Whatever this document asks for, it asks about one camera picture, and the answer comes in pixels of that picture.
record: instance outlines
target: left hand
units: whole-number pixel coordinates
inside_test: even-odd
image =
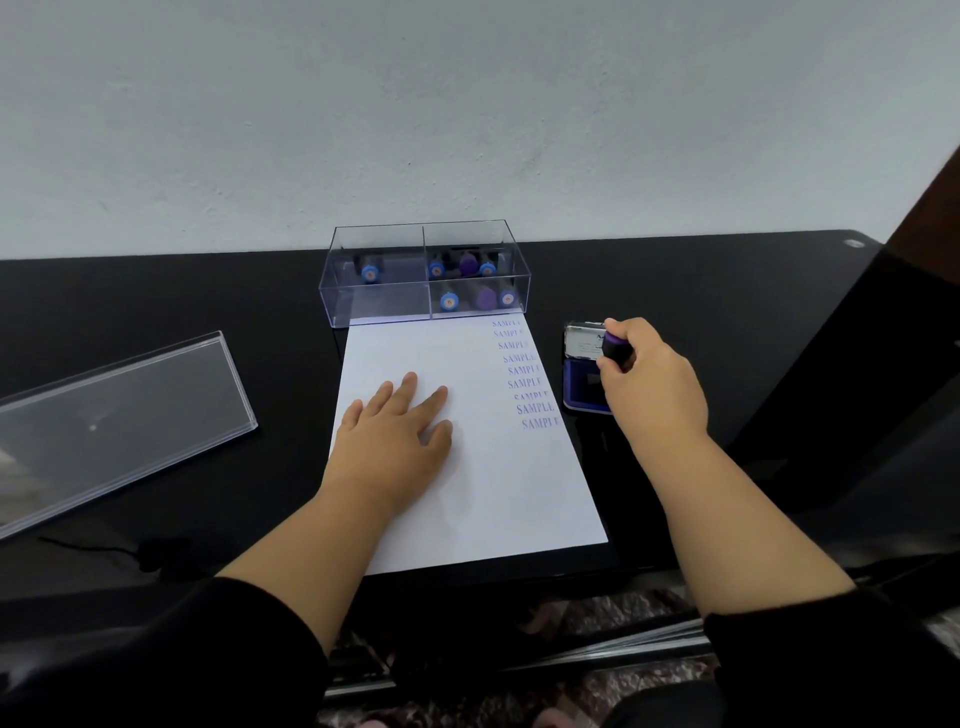
[[[386,526],[426,491],[450,453],[453,423],[443,420],[423,445],[420,436],[446,404],[446,387],[410,409],[417,375],[408,372],[399,388],[385,381],[364,403],[344,414],[324,471],[320,495],[358,497]]]

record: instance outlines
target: self-inking stamp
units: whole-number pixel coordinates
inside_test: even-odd
[[[603,344],[600,346],[600,351],[602,351],[603,355],[608,359],[615,361],[617,366],[622,369],[623,365],[626,364],[627,360],[633,355],[634,348],[630,346],[630,342],[626,339],[621,339],[609,331],[604,331]]]

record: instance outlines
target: sheet of paper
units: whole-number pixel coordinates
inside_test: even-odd
[[[453,450],[368,573],[607,541],[522,314],[351,328],[337,424],[353,400],[407,372],[420,377],[414,404],[449,388],[438,420],[453,422]]]

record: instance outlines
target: glossy black tabletop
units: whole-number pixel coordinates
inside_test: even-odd
[[[527,320],[559,399],[564,322],[645,316],[693,363],[726,445],[879,248],[851,231],[528,243]],[[0,397],[221,330],[260,425],[0,544],[0,600],[124,586],[93,568],[87,578],[83,559],[38,548],[41,536],[125,547],[184,538],[191,561],[214,572],[315,492],[346,338],[318,295],[324,257],[0,261]],[[564,419],[608,545],[386,574],[364,593],[673,568],[660,507],[612,418]]]

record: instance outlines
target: hand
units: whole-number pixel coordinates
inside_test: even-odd
[[[597,359],[607,404],[634,451],[664,438],[706,434],[707,400],[690,362],[645,319],[607,319],[604,326],[634,347],[626,372],[612,359]]]
[[[366,407],[356,400],[347,408],[320,495],[357,497],[384,526],[423,495],[450,452],[453,423],[440,422],[423,445],[420,436],[446,404],[446,387],[408,411],[416,391],[417,375],[409,372],[395,392],[385,381]]]

